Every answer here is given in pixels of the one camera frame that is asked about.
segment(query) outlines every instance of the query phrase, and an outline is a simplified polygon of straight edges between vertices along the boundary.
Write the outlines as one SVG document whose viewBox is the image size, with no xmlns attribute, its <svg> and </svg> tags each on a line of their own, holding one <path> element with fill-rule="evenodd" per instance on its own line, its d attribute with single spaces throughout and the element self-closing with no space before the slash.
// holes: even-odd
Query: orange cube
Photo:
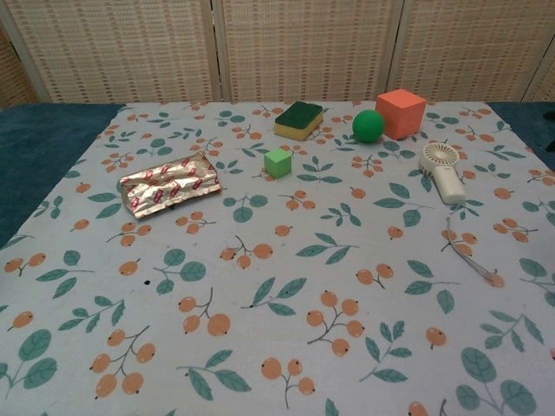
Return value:
<svg viewBox="0 0 555 416">
<path fill-rule="evenodd" d="M 385 134 L 401 140 L 420 130 L 426 100 L 405 89 L 378 95 L 375 110 L 385 120 Z"/>
</svg>

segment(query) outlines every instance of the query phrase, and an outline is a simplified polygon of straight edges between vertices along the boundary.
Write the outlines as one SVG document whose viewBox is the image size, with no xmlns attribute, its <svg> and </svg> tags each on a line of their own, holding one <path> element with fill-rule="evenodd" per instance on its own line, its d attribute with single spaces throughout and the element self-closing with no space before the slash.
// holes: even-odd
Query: fan handle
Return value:
<svg viewBox="0 0 555 416">
<path fill-rule="evenodd" d="M 451 166 L 436 166 L 433 177 L 445 204 L 456 204 L 465 200 L 465 188 Z"/>
</svg>

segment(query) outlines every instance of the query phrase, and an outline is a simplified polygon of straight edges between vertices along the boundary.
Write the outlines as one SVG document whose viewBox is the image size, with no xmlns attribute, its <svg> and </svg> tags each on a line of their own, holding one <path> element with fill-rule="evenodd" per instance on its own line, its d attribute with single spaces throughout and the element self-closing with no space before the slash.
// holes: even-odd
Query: sponge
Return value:
<svg viewBox="0 0 555 416">
<path fill-rule="evenodd" d="M 297 101 L 276 118 L 274 133 L 303 141 L 322 122 L 322 119 L 322 106 Z"/>
</svg>

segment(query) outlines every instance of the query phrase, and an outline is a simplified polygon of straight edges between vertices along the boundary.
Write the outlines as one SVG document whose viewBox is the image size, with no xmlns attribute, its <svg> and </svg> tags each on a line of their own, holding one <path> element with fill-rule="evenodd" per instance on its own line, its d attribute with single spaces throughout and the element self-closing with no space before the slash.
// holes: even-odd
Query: table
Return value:
<svg viewBox="0 0 555 416">
<path fill-rule="evenodd" d="M 302 143 L 284 103 L 124 107 L 0 250 L 3 412 L 548 414 L 555 173 L 483 103 L 379 145 L 350 136 L 373 103 L 321 104 Z M 430 140 L 464 205 L 418 172 Z M 117 179 L 198 150 L 224 191 L 134 221 Z"/>
</svg>

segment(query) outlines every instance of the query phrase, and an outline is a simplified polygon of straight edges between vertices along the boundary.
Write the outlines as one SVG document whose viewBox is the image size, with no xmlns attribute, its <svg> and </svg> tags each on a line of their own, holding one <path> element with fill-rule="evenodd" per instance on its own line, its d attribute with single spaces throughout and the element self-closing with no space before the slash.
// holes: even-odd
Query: white mini fan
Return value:
<svg viewBox="0 0 555 416">
<path fill-rule="evenodd" d="M 465 188 L 457 177 L 454 166 L 459 153 L 445 143 L 429 143 L 422 149 L 420 170 L 431 175 L 445 204 L 456 204 L 465 200 Z"/>
</svg>

